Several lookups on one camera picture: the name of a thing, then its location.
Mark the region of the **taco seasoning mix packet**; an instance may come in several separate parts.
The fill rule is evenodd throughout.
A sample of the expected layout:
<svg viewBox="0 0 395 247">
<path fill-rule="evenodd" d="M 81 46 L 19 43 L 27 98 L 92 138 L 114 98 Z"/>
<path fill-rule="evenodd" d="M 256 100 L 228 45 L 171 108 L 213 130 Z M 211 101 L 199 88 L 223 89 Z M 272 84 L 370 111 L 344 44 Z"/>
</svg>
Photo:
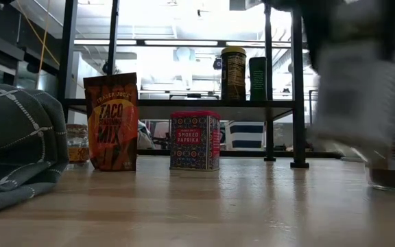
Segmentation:
<svg viewBox="0 0 395 247">
<path fill-rule="evenodd" d="M 84 78 L 91 163 L 103 172 L 136 169 L 137 74 Z"/>
</svg>

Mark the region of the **navy white striped box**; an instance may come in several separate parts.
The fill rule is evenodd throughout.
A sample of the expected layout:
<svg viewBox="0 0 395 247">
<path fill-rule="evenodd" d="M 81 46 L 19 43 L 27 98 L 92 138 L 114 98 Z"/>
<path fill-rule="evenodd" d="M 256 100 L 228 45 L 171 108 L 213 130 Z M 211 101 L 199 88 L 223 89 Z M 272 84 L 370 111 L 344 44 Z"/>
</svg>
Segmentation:
<svg viewBox="0 0 395 247">
<path fill-rule="evenodd" d="M 263 122 L 228 121 L 225 131 L 227 150 L 263 151 Z"/>
</svg>

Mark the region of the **black-framed dark wood shelf unit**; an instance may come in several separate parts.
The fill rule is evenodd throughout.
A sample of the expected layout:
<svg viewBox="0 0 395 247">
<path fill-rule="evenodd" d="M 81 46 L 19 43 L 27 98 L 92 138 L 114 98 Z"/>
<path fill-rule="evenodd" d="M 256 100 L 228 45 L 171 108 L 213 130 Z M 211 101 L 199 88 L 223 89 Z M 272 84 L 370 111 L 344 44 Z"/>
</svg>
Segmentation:
<svg viewBox="0 0 395 247">
<path fill-rule="evenodd" d="M 290 111 L 281 85 L 268 98 L 237 102 L 222 97 L 222 74 L 215 60 L 227 47 L 274 65 L 291 49 L 291 15 L 261 0 L 83 0 L 74 45 L 115 47 L 115 64 L 136 72 L 141 119 L 166 119 L 176 111 L 209 110 L 225 120 L 263 121 Z"/>
</svg>

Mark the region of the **chili onion jar yellow lid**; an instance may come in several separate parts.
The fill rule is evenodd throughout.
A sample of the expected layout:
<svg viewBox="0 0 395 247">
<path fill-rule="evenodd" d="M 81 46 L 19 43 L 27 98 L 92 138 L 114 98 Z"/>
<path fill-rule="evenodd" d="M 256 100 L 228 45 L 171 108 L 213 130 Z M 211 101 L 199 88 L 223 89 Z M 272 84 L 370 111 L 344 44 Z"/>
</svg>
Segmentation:
<svg viewBox="0 0 395 247">
<path fill-rule="evenodd" d="M 224 101 L 246 100 L 246 51 L 242 47 L 226 47 L 221 52 L 221 97 Z"/>
</svg>

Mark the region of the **green black pepper tin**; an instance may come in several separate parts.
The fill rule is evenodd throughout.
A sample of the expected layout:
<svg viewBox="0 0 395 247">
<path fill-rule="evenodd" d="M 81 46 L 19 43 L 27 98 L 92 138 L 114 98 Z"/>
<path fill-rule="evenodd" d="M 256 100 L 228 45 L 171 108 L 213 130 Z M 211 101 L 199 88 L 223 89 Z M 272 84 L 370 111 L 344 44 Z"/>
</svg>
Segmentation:
<svg viewBox="0 0 395 247">
<path fill-rule="evenodd" d="M 250 101 L 267 101 L 266 57 L 249 59 Z"/>
</svg>

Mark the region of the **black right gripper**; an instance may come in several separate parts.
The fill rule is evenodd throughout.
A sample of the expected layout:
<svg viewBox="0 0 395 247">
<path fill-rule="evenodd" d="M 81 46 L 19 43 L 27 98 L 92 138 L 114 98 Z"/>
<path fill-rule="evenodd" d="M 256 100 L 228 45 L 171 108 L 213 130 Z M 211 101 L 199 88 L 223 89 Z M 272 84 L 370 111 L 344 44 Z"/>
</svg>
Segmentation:
<svg viewBox="0 0 395 247">
<path fill-rule="evenodd" d="M 395 53 L 395 0 L 264 0 L 277 10 L 300 8 L 307 37 L 310 62 L 318 70 L 322 46 L 330 34 L 334 7 L 380 7 L 384 11 L 382 26 L 382 59 L 393 60 Z"/>
</svg>

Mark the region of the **black aluminium rig frame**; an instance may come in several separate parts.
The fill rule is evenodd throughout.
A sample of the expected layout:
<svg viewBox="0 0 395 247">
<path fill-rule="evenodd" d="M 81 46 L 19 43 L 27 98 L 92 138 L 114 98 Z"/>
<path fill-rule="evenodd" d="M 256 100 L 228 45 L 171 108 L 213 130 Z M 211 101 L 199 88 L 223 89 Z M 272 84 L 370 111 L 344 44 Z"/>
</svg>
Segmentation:
<svg viewBox="0 0 395 247">
<path fill-rule="evenodd" d="M 239 46 L 242 48 L 268 48 L 262 41 L 226 41 L 226 40 L 118 40 L 119 46 L 129 47 L 209 47 L 226 48 Z M 271 49 L 290 49 L 289 41 L 272 42 Z M 179 110 L 211 110 L 220 114 L 222 119 L 235 121 L 263 121 L 270 122 L 293 113 L 293 100 L 269 100 L 262 102 L 223 102 L 221 100 L 169 100 L 169 99 L 139 99 L 140 117 L 142 119 L 156 120 L 168 119 L 170 114 Z M 64 108 L 87 114 L 85 99 L 66 98 Z M 169 150 L 138 150 L 138 155 L 169 156 Z M 229 157 L 263 157 L 265 161 L 275 158 L 289 158 L 294 156 L 288 151 L 222 151 L 221 156 Z"/>
</svg>

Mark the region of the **small glass jar brown lid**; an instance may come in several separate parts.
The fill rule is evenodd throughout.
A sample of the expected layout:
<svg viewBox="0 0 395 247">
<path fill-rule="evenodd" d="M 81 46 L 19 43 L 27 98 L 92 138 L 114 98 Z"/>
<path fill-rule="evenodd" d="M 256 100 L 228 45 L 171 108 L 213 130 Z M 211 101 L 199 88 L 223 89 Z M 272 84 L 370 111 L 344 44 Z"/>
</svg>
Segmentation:
<svg viewBox="0 0 395 247">
<path fill-rule="evenodd" d="M 67 145 L 70 163 L 86 163 L 89 160 L 88 127 L 83 124 L 68 123 Z"/>
</svg>

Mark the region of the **smoked paprika tin red lid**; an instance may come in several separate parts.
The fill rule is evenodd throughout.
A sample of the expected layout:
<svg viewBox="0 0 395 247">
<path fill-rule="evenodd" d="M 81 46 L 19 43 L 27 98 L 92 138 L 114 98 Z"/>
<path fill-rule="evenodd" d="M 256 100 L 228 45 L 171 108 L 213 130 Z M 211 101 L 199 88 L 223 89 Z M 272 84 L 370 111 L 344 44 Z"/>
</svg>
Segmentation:
<svg viewBox="0 0 395 247">
<path fill-rule="evenodd" d="M 220 156 L 220 116 L 203 111 L 171 114 L 170 168 L 216 171 Z"/>
</svg>

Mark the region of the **teal cloth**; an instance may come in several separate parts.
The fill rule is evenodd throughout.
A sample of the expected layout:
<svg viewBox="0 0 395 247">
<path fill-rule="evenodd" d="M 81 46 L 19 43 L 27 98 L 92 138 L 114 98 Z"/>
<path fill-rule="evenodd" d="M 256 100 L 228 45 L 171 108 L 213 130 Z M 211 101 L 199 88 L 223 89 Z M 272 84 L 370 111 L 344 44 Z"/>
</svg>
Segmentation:
<svg viewBox="0 0 395 247">
<path fill-rule="evenodd" d="M 151 133 L 147 129 L 147 126 L 142 121 L 138 121 L 137 148 L 139 150 L 148 150 L 148 149 L 153 150 L 155 148 L 155 144 L 152 140 Z"/>
</svg>

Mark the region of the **seed seasoning jar white lid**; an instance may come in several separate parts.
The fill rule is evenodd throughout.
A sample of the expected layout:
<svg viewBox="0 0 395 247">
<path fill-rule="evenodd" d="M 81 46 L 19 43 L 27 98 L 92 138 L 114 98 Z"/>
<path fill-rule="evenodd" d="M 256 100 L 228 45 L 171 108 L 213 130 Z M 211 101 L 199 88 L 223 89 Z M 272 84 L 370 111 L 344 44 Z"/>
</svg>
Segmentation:
<svg viewBox="0 0 395 247">
<path fill-rule="evenodd" d="M 374 41 L 344 43 L 322 50 L 318 72 L 312 134 L 365 161 L 385 158 L 395 132 L 395 62 L 380 59 Z"/>
</svg>

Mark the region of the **grey checked cloth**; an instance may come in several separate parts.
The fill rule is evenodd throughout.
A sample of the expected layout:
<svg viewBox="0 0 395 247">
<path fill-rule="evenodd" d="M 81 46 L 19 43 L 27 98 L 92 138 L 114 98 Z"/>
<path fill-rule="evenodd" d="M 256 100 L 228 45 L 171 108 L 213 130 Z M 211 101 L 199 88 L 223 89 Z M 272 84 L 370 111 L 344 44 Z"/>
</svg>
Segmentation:
<svg viewBox="0 0 395 247">
<path fill-rule="evenodd" d="M 61 103 L 0 84 L 0 210 L 51 191 L 68 163 Z"/>
</svg>

